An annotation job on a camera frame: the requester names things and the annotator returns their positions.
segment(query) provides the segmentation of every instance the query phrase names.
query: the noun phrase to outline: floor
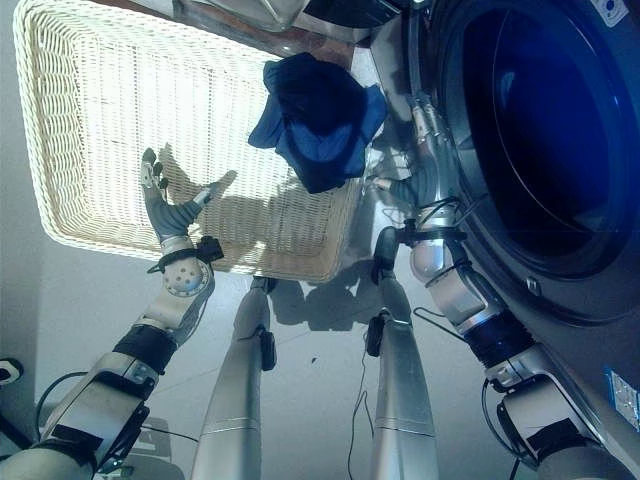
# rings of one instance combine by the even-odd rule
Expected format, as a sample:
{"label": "floor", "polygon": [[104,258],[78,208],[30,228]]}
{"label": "floor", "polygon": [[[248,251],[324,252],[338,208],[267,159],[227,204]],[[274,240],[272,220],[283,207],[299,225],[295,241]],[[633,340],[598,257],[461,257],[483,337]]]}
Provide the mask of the floor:
{"label": "floor", "polygon": [[[145,0],[147,5],[160,0]],[[112,348],[158,291],[150,262],[73,249],[53,242],[40,225],[31,187],[17,91],[10,13],[0,3],[0,356],[19,358],[26,374],[0,391],[2,413],[31,435],[34,404],[56,377],[87,369]],[[164,7],[169,0],[160,2]],[[366,51],[355,75],[375,81]],[[379,140],[384,143],[384,135]],[[388,158],[372,152],[372,168]],[[271,295],[278,365],[262,377],[263,475],[275,479],[344,479],[351,416],[362,373],[363,333],[380,308],[369,280],[372,243],[402,212],[367,191],[345,253],[345,268],[322,285],[282,281]],[[409,251],[397,261],[412,306],[432,302],[411,275]],[[251,279],[216,273],[216,290],[196,334],[175,354],[151,396],[150,424],[198,436],[209,395],[228,345],[232,319]],[[441,478],[508,478],[512,459],[493,440],[480,408],[483,372],[466,345],[416,320],[415,336],[430,388]],[[366,357],[365,388],[375,409],[378,361]],[[50,411],[72,381],[45,407]],[[368,477],[372,441],[364,412],[356,417],[353,478]],[[0,453],[11,451],[0,437]],[[195,444],[145,432],[127,464],[134,479],[189,478]],[[535,478],[523,467],[518,478]]]}

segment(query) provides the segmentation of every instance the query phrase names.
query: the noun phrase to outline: woven basket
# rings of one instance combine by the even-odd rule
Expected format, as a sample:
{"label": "woven basket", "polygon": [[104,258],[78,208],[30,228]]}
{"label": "woven basket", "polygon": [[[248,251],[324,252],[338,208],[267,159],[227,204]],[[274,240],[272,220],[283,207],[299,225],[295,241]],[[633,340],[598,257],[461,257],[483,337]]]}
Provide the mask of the woven basket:
{"label": "woven basket", "polygon": [[247,144],[276,57],[82,0],[24,0],[14,34],[33,184],[54,240],[159,258],[139,186],[152,147],[171,201],[222,179],[190,230],[220,239],[216,269],[314,282],[337,272],[360,183],[310,195],[284,159]]}

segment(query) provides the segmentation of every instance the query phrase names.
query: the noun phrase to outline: washing machine door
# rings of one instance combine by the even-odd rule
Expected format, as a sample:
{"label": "washing machine door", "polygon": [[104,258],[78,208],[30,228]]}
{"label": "washing machine door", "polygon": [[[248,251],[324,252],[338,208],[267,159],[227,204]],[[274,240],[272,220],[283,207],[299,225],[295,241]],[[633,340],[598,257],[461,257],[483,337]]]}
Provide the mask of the washing machine door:
{"label": "washing machine door", "polygon": [[427,42],[477,264],[603,396],[640,387],[640,18],[620,0],[439,0]]}

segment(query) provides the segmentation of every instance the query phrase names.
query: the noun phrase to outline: robotic hand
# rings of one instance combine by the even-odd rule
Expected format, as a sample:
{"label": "robotic hand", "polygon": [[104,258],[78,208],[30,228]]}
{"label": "robotic hand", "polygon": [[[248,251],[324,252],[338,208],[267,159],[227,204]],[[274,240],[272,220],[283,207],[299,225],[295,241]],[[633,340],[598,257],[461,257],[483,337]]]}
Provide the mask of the robotic hand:
{"label": "robotic hand", "polygon": [[162,272],[160,294],[113,351],[60,402],[41,441],[0,464],[3,479],[88,480],[98,470],[117,468],[140,434],[149,413],[144,402],[159,375],[196,328],[199,312],[214,289],[210,262],[222,251],[210,237],[194,247],[187,228],[211,199],[215,185],[192,201],[169,205],[161,192],[168,183],[161,172],[155,153],[147,149],[140,182],[162,248],[162,258],[150,270]]}
{"label": "robotic hand", "polygon": [[[537,468],[540,478],[632,479],[606,450],[600,421],[571,376],[544,345],[533,340],[493,286],[474,270],[462,245],[465,235],[458,229],[462,219],[456,218],[461,202],[453,197],[457,188],[455,149],[428,97],[412,100],[411,107],[419,153],[417,171],[402,181],[379,178],[373,183],[409,202],[417,218],[407,220],[402,229],[382,230],[374,254],[373,281],[381,288],[388,283],[400,243],[412,249],[414,275],[484,364],[484,388],[490,383],[505,394],[498,417],[510,445],[501,443]],[[404,303],[393,306],[392,312],[404,312],[395,316],[408,316],[410,310]]]}

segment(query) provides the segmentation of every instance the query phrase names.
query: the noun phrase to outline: dark navy garment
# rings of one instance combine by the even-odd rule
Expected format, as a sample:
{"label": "dark navy garment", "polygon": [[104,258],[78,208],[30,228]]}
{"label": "dark navy garment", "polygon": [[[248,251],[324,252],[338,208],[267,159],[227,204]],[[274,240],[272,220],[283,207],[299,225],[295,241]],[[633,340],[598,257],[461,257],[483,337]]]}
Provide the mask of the dark navy garment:
{"label": "dark navy garment", "polygon": [[264,84],[269,98],[249,144],[275,147],[309,193],[362,175],[364,149],[387,114],[377,86],[309,53],[267,62]]}

